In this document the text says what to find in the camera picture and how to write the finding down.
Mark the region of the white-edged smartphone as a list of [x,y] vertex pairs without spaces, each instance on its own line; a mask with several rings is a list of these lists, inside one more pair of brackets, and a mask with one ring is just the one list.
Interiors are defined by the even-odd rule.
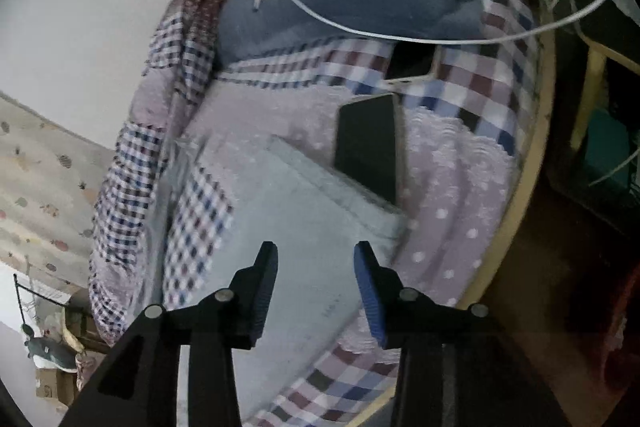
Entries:
[[441,50],[434,44],[398,42],[388,61],[385,82],[397,84],[430,79]]

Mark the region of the cardboard box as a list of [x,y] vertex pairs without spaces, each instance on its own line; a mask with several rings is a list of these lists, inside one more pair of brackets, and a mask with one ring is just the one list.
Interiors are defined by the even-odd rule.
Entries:
[[36,369],[36,397],[57,407],[69,407],[76,395],[76,378],[73,373],[59,369]]

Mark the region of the grey plush toy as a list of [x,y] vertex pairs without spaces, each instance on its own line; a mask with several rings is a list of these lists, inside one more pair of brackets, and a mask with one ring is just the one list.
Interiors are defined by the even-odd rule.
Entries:
[[27,356],[37,369],[59,369],[61,372],[77,372],[76,352],[49,337],[34,337],[24,341]]

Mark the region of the black smartphone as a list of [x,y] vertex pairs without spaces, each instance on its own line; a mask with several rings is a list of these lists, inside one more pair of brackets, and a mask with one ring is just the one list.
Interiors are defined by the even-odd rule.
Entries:
[[340,107],[333,167],[390,204],[399,186],[397,100],[382,94]]

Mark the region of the light blue denim pants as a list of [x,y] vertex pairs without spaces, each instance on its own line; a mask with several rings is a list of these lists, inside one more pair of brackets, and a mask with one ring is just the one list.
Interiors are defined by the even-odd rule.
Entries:
[[235,355],[240,414],[251,426],[324,426],[380,395],[397,359],[368,332],[352,265],[367,241],[389,262],[404,233],[395,207],[292,145],[270,138],[241,173],[239,202],[177,145],[160,185],[170,209],[163,302],[198,303],[226,286],[265,241],[279,270],[264,335]]

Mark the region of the checkered folded quilt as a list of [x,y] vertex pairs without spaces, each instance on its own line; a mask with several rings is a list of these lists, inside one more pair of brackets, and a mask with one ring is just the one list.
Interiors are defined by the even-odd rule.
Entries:
[[113,346],[126,331],[146,257],[144,221],[169,147],[202,103],[216,67],[226,0],[172,0],[152,35],[142,78],[94,206],[88,291],[94,323]]

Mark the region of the wooden chair frame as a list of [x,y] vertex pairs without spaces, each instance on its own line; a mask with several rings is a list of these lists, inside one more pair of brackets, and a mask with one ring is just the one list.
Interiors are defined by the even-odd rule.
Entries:
[[600,42],[592,40],[582,31],[579,31],[578,35],[588,46],[588,54],[582,97],[577,109],[572,135],[570,136],[570,148],[573,152],[577,152],[580,149],[582,141],[585,139],[591,114],[596,108],[598,96],[603,87],[606,62],[608,60],[614,61],[633,72],[634,75],[639,74],[639,64],[637,62]]

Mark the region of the black metal clothes rack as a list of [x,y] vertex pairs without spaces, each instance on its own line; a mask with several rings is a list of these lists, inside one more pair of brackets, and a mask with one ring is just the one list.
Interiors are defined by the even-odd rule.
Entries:
[[42,335],[47,317],[56,317],[70,301],[70,293],[64,289],[51,287],[17,272],[13,275],[13,287],[20,321],[27,324],[37,335]]

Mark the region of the pineapple print wall cloth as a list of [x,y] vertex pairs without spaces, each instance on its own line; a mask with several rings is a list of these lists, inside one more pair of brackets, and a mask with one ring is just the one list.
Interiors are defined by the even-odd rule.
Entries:
[[113,152],[1,99],[1,260],[48,284],[88,283],[93,206]]

